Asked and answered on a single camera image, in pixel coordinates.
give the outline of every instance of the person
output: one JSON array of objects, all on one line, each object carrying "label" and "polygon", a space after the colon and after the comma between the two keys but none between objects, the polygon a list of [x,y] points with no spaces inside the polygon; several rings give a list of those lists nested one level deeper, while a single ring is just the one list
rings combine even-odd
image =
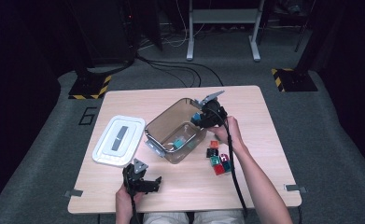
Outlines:
[{"label": "person", "polygon": [[[292,223],[289,211],[278,194],[269,177],[261,170],[259,165],[249,153],[248,147],[243,141],[238,121],[233,116],[225,120],[232,136],[232,150],[242,167],[246,184],[261,223]],[[223,143],[227,143],[228,134],[224,125],[207,129],[214,133]],[[142,200],[142,193],[134,196],[136,203]],[[116,222],[127,224],[133,216],[131,198],[126,188],[121,188],[116,193]],[[153,213],[144,214],[144,224],[162,223],[187,223],[185,213]],[[212,211],[195,213],[194,223],[245,223],[241,210]]]}]

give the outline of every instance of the wooden tabletop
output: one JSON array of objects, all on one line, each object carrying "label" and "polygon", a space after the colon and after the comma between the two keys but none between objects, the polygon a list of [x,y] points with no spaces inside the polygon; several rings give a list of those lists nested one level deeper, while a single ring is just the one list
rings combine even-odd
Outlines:
[{"label": "wooden tabletop", "polygon": [[[68,211],[72,214],[114,213],[115,193],[122,185],[122,168],[97,163],[92,152],[108,122],[117,115],[142,118],[146,124],[182,98],[202,100],[206,95],[225,91],[219,103],[229,115],[239,121],[242,136],[250,153],[269,176],[287,206],[302,203],[298,191],[286,191],[284,185],[294,185],[287,158],[274,128],[272,118],[257,86],[232,86],[141,91],[110,91],[105,95],[75,189],[80,197],[72,196]],[[179,164],[172,164],[155,154],[142,136],[135,157],[148,165],[145,180],[162,177],[158,192],[144,196],[138,212],[200,211],[242,208],[232,174],[215,175],[206,149],[215,136],[208,132],[202,143]],[[219,154],[229,154],[225,144]],[[235,173],[247,207],[253,207],[240,163],[235,158]]]}]

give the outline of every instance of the person's right arm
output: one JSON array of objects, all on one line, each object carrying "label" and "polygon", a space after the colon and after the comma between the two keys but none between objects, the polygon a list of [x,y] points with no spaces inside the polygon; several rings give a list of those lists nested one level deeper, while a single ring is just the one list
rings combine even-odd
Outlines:
[{"label": "person's right arm", "polygon": [[[237,119],[227,117],[225,120],[232,136],[233,151],[241,164],[246,184],[248,185],[252,201],[260,217],[261,223],[292,223],[289,211],[278,194],[269,177],[255,162],[240,133]],[[228,134],[223,126],[208,128],[220,140],[227,143]]]}]

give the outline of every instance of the person's right hand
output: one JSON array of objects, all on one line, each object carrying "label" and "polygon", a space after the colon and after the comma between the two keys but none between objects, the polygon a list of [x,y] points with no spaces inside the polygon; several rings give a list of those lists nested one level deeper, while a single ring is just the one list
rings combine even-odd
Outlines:
[{"label": "person's right hand", "polygon": [[[228,116],[225,119],[226,125],[229,127],[229,132],[232,137],[232,147],[233,150],[237,149],[240,150],[242,148],[245,148],[245,144],[243,141],[243,137],[241,136],[240,127],[238,126],[238,121],[233,116]],[[226,132],[226,128],[224,125],[220,127],[211,127],[207,129],[209,132],[214,133],[220,141],[222,141],[225,144],[228,143],[228,133]]]}]

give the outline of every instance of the white metal stand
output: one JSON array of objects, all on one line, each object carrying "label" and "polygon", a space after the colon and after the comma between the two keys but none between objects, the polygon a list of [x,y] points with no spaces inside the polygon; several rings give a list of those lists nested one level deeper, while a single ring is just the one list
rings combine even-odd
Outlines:
[{"label": "white metal stand", "polygon": [[189,45],[186,59],[193,60],[194,50],[194,23],[255,23],[254,32],[249,36],[249,44],[255,62],[260,62],[260,55],[256,43],[260,25],[261,13],[264,0],[260,0],[258,8],[249,9],[195,9],[193,10],[192,0],[189,2]]}]

